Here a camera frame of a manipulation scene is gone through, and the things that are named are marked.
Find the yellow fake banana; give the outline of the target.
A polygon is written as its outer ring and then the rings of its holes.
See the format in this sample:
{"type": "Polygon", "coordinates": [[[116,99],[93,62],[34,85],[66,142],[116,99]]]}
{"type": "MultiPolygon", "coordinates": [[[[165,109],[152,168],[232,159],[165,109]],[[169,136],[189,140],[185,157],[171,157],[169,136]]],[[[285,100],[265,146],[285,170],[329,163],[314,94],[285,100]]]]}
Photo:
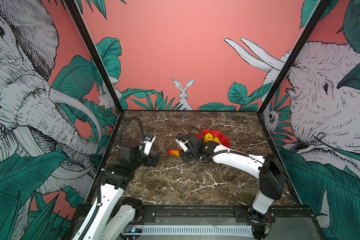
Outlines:
{"type": "Polygon", "coordinates": [[[220,139],[218,137],[214,137],[213,142],[218,143],[219,145],[221,145],[220,139]]]}

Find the small red-yellow fake mango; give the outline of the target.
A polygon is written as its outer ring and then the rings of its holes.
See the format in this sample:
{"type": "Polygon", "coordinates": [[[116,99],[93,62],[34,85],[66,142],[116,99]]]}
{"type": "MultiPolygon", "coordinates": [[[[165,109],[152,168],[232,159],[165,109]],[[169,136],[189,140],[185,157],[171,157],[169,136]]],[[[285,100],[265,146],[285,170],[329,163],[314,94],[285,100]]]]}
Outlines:
{"type": "Polygon", "coordinates": [[[179,150],[168,150],[168,154],[170,156],[176,156],[176,157],[179,157],[181,152],[182,152],[181,150],[180,151],[179,150]]]}

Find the yellow fake apple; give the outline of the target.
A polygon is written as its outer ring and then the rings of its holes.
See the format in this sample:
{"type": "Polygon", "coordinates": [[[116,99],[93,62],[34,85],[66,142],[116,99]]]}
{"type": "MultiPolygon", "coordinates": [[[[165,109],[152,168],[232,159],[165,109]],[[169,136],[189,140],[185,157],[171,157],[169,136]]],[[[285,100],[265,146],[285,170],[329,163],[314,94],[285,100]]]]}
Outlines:
{"type": "Polygon", "coordinates": [[[211,133],[207,133],[204,135],[204,143],[207,143],[209,141],[213,141],[214,137],[211,133]]]}

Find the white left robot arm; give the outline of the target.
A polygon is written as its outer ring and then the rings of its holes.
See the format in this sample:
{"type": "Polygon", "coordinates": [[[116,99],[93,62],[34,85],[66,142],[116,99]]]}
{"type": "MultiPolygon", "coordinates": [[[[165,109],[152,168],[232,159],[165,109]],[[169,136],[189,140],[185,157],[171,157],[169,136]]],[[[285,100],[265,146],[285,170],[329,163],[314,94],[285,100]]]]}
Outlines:
{"type": "Polygon", "coordinates": [[[142,202],[125,199],[118,212],[110,219],[119,199],[142,165],[156,167],[160,153],[155,156],[150,150],[156,137],[148,134],[141,143],[129,141],[120,146],[117,160],[99,176],[97,198],[73,240],[115,240],[125,227],[143,215],[142,202]]]}

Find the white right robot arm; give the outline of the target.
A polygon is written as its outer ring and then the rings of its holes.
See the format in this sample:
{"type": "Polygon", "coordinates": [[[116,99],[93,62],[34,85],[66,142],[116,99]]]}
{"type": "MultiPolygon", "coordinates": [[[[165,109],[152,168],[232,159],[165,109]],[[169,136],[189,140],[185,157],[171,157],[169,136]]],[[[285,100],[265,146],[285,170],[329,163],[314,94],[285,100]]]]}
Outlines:
{"type": "Polygon", "coordinates": [[[270,207],[274,201],[282,198],[287,182],[285,169],[276,156],[251,155],[213,141],[204,143],[194,134],[178,135],[176,142],[182,149],[180,156],[185,163],[214,162],[244,171],[258,179],[259,190],[249,207],[249,216],[256,222],[270,220],[270,207]]]}

